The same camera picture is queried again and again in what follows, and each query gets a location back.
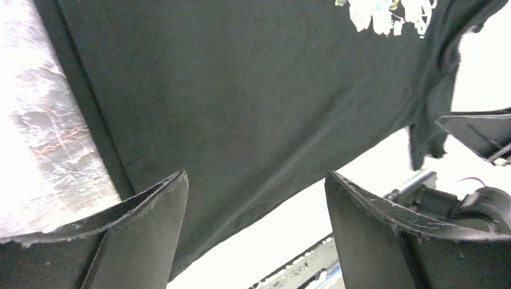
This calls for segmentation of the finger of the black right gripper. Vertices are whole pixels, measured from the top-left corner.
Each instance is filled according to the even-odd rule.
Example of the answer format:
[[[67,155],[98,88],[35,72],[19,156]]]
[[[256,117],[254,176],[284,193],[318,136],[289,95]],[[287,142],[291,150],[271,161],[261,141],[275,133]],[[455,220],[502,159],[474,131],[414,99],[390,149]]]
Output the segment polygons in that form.
[[[494,166],[510,165],[510,108],[451,111],[436,123],[479,158]]]

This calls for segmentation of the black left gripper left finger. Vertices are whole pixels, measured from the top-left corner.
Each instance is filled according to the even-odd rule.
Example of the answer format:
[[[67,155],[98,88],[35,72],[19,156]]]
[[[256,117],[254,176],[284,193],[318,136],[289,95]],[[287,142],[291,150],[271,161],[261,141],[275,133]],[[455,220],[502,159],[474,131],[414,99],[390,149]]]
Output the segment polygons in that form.
[[[1,239],[2,288],[165,288],[189,183],[179,171],[106,210]]]

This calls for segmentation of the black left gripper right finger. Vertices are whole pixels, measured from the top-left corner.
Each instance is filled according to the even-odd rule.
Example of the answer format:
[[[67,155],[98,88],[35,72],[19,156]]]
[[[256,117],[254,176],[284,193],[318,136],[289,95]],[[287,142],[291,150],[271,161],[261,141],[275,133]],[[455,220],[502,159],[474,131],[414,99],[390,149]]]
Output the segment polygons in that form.
[[[433,219],[336,172],[325,193],[347,288],[510,287],[510,233]]]

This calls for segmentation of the black floral t-shirt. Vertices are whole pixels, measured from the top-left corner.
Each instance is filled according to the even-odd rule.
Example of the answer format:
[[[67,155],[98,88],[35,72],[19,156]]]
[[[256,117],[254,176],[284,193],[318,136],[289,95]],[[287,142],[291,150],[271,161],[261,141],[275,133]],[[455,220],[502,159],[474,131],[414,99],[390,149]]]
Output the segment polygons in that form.
[[[36,1],[119,194],[185,170],[166,282],[394,132],[444,155],[462,36],[505,1],[391,1],[399,35],[333,1]]]

